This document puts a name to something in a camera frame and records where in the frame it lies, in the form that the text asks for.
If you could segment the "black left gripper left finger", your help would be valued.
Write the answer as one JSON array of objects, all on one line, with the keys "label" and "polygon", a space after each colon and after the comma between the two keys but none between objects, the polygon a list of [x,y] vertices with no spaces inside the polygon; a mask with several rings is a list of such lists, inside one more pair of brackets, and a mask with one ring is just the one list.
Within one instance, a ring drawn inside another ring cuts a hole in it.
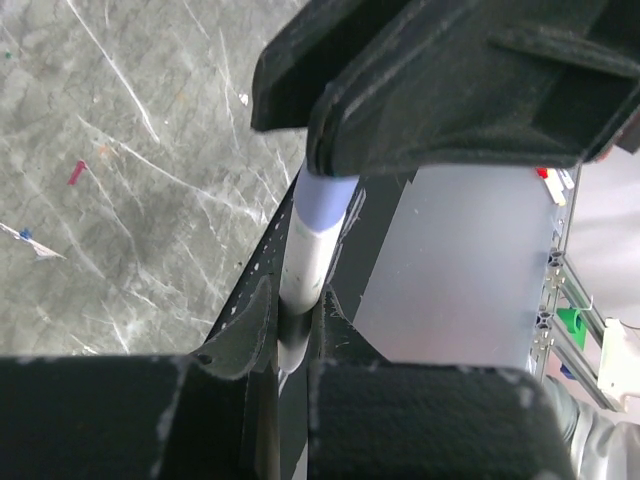
[{"label": "black left gripper left finger", "polygon": [[278,477],[277,307],[264,275],[246,308],[194,352],[214,381],[215,453],[255,479]]}]

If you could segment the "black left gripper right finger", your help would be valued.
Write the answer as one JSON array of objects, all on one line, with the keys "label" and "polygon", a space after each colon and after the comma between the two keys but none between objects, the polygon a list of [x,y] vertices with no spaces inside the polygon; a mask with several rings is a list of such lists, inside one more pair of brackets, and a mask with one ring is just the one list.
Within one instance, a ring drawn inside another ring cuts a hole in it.
[{"label": "black left gripper right finger", "polygon": [[314,314],[313,334],[308,477],[393,478],[393,366],[346,319],[331,289]]}]

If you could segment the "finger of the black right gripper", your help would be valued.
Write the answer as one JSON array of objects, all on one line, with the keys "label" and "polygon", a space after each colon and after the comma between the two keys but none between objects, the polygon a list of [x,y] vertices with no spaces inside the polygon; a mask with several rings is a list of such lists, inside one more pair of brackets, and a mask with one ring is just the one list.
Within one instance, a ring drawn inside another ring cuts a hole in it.
[{"label": "finger of the black right gripper", "polygon": [[251,127],[306,127],[332,81],[408,1],[310,1],[262,50],[253,75]]},{"label": "finger of the black right gripper", "polygon": [[327,85],[308,167],[570,168],[638,112],[635,1],[414,1]]}]

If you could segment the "white marker with purple tip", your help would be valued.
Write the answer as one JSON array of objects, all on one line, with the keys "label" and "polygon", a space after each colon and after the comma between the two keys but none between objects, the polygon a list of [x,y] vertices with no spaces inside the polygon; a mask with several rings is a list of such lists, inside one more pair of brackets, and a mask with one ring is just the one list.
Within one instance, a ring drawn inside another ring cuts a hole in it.
[{"label": "white marker with purple tip", "polygon": [[279,286],[278,362],[291,374],[306,354],[310,312],[317,304],[331,266],[357,177],[299,172]]}]

